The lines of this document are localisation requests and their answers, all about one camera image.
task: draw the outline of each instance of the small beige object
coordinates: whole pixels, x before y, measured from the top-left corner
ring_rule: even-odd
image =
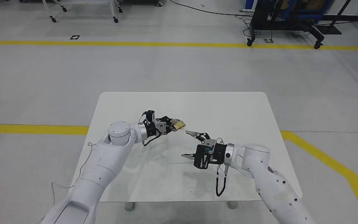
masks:
[[[175,123],[173,127],[175,128],[175,130],[180,130],[185,127],[185,125],[186,124],[180,120],[179,122]]]

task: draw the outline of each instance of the white floor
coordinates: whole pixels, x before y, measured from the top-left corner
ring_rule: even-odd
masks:
[[[238,13],[241,1],[181,0],[206,10]],[[246,43],[232,16],[183,8],[123,5],[114,24],[109,6],[62,1],[0,2],[0,40]],[[355,45],[358,24],[337,25],[326,45]],[[274,31],[277,44],[312,45]],[[263,37],[257,40],[264,43]],[[104,91],[262,91],[281,130],[316,145],[358,173],[358,53],[252,48],[152,48],[0,45],[0,123],[89,125]],[[0,223],[36,223],[52,205],[50,182],[69,184],[84,136],[0,135]],[[346,179],[285,141],[317,223],[356,223],[358,200]],[[58,199],[66,195],[57,189]],[[262,202],[121,203],[98,206],[96,223],[276,223]]]

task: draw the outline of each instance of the table top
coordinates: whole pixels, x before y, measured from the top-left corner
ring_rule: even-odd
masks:
[[[263,92],[104,92],[101,94],[74,173],[86,160],[90,147],[116,121],[138,122],[142,112],[154,110],[156,118],[168,116],[186,123],[186,130],[207,132],[227,143],[257,143],[270,149],[269,165],[281,172],[302,197],[274,114]],[[253,179],[229,169],[222,196],[215,195],[217,165],[199,170],[193,160],[200,142],[179,130],[144,147],[136,144],[121,173],[106,188],[100,202],[195,202],[261,200]],[[219,189],[223,184],[220,176]]]

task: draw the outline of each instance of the yellow tape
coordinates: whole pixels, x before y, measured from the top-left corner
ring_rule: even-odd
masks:
[[[339,174],[344,176],[348,183],[351,185],[351,188],[358,199],[358,176],[347,167],[340,164],[338,161],[330,157],[329,155],[325,154],[318,148],[312,146],[310,143],[306,142],[304,139],[300,138],[296,134],[288,131],[281,131],[282,138],[285,140],[290,140],[298,147],[304,149],[312,156],[316,157],[318,160],[329,166],[331,169],[337,171]]]
[[[2,134],[80,134],[86,135],[88,126],[0,124]]]
[[[51,45],[51,46],[172,46],[189,48],[249,48],[247,44],[234,43],[175,43],[175,42],[103,42],[103,41],[17,41],[4,40],[0,45]],[[253,44],[259,49],[312,50],[311,45]],[[322,50],[358,50],[358,46],[322,46]]]
[[[86,135],[88,126],[61,126],[61,125],[18,125],[0,124],[0,134],[78,134]],[[358,199],[358,176],[338,161],[314,147],[296,134],[283,130],[281,131],[284,140],[290,140],[300,148],[306,150],[312,156],[344,176],[350,184],[356,198]]]

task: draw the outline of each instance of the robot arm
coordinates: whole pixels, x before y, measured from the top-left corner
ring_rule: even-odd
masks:
[[[258,144],[223,144],[210,139],[207,133],[187,131],[187,134],[201,141],[195,154],[182,155],[193,159],[195,167],[207,169],[209,164],[224,164],[225,178],[232,167],[255,180],[258,195],[280,224],[315,224],[285,177],[269,167],[268,148]],[[243,158],[241,166],[237,156]]]
[[[94,224],[97,204],[123,168],[133,145],[140,142],[147,145],[185,126],[184,122],[167,116],[156,119],[152,110],[143,115],[145,119],[140,123],[116,122],[110,125],[103,139],[93,146],[73,190],[49,211],[42,224]]]

